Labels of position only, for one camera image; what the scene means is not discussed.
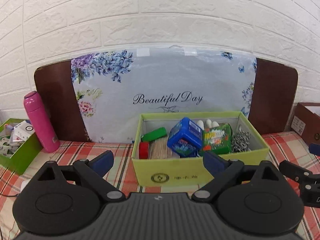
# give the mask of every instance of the pink thermos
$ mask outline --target pink thermos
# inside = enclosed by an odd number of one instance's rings
[[[39,93],[32,91],[26,94],[23,104],[43,148],[48,153],[57,150],[60,146],[60,141],[50,123]]]

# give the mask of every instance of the plaid tablecloth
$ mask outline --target plaid tablecloth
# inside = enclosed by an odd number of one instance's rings
[[[320,173],[318,157],[310,155],[307,145],[294,132],[284,132],[263,136],[270,145],[269,159],[276,165],[282,160],[289,160],[313,173]],[[135,177],[131,161],[131,144],[81,143],[61,141],[60,148],[54,153],[40,152],[22,176],[7,169],[0,169],[0,189],[5,195],[15,195],[20,192],[22,181],[32,178],[38,169],[48,160],[55,160],[59,165],[69,165],[82,158],[89,160],[97,155],[111,150],[115,156],[113,168],[105,175],[105,179],[120,189],[126,195],[130,192],[188,192],[190,195],[200,188],[199,185],[182,187],[141,187]],[[298,192],[298,184],[289,180]],[[0,227],[3,238],[13,239],[19,233],[19,228],[12,215],[14,197],[0,196]],[[320,240],[320,209],[305,208],[303,220],[298,228],[298,234],[304,239]]]

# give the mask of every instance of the blue plastic container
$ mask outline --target blue plastic container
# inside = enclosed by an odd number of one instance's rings
[[[202,129],[185,117],[170,131],[167,146],[180,157],[196,157],[202,147]]]

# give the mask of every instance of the yellow-green box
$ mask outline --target yellow-green box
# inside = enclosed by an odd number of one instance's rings
[[[132,162],[141,186],[182,186],[207,183],[212,180],[211,174],[204,168],[202,157],[140,160],[139,143],[141,135],[165,127],[167,133],[183,117],[189,117],[197,122],[206,119],[215,120],[218,123],[227,122],[231,125],[233,132],[239,130],[251,134],[249,149],[251,151],[223,154],[220,157],[238,159],[247,165],[257,165],[264,160],[268,154],[269,147],[252,126],[242,112],[201,112],[201,113],[163,113],[163,114],[141,114],[138,130],[134,141]]]
[[[0,126],[0,132],[3,131],[6,123],[21,123],[22,121],[24,121],[24,119],[10,118]],[[41,150],[42,145],[36,133],[34,133],[19,147],[11,158],[0,155],[0,165],[8,168],[10,171],[15,171],[17,174],[22,175]]]

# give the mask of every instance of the white brick wall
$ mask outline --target white brick wall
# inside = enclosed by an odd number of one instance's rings
[[[26,117],[34,71],[133,44],[253,52],[295,67],[320,101],[320,0],[0,0],[0,118]]]

